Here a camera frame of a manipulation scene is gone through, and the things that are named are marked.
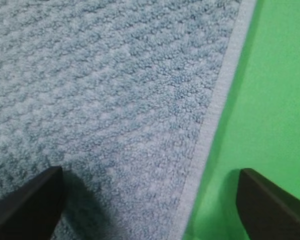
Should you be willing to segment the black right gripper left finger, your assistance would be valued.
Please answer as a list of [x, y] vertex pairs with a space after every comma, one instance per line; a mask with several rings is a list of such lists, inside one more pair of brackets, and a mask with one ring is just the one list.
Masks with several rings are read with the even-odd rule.
[[0, 240], [49, 240], [63, 209], [63, 169], [53, 166], [0, 200]]

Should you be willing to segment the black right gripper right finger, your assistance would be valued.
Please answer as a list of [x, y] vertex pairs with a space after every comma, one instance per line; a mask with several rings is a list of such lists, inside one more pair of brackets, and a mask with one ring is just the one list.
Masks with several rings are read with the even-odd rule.
[[254, 169], [240, 170], [235, 204], [251, 240], [300, 240], [300, 200]]

